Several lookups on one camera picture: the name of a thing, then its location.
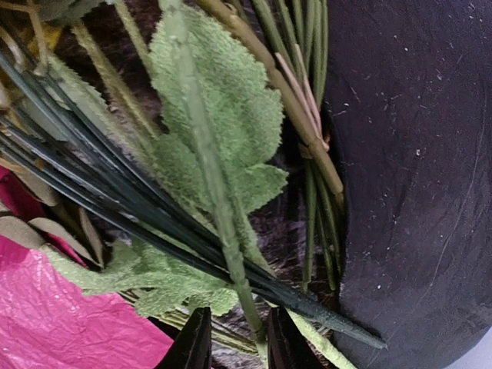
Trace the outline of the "red wrapping paper sheet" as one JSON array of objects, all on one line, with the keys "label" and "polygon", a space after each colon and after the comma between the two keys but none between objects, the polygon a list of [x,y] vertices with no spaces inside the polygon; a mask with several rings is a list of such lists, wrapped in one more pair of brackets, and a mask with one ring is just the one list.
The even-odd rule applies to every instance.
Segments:
[{"label": "red wrapping paper sheet", "polygon": [[1,170],[1,366],[154,368],[172,340],[117,294],[84,296],[40,251],[78,265],[106,254],[87,213]]}]

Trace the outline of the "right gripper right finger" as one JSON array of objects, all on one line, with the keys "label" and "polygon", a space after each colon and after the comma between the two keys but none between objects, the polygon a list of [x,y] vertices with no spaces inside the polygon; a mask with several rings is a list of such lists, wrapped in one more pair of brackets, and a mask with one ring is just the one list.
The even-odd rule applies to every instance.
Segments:
[{"label": "right gripper right finger", "polygon": [[268,367],[273,369],[324,368],[283,307],[273,307],[268,315]]}]

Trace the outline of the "pink fake rose bunch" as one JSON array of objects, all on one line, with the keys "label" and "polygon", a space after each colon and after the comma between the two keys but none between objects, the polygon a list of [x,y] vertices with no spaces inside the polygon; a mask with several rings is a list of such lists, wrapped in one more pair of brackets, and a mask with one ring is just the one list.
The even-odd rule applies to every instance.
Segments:
[{"label": "pink fake rose bunch", "polygon": [[146,241],[117,241],[99,273],[50,261],[89,294],[116,292],[144,317],[182,320],[210,308],[215,367],[265,368],[267,316],[281,302],[324,364],[351,362],[327,338],[324,308],[302,289],[307,217],[290,181],[284,104],[264,64],[195,1],[41,1],[38,22],[67,25],[84,61],[66,49],[42,64],[88,108],[103,135],[159,189],[217,236],[234,281]]}]

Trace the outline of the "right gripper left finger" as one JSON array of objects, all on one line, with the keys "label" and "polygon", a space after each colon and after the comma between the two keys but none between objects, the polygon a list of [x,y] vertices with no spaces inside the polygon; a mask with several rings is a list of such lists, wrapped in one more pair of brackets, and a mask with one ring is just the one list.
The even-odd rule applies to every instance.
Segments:
[{"label": "right gripper left finger", "polygon": [[156,368],[210,369],[211,362],[211,309],[199,307],[193,311]]}]

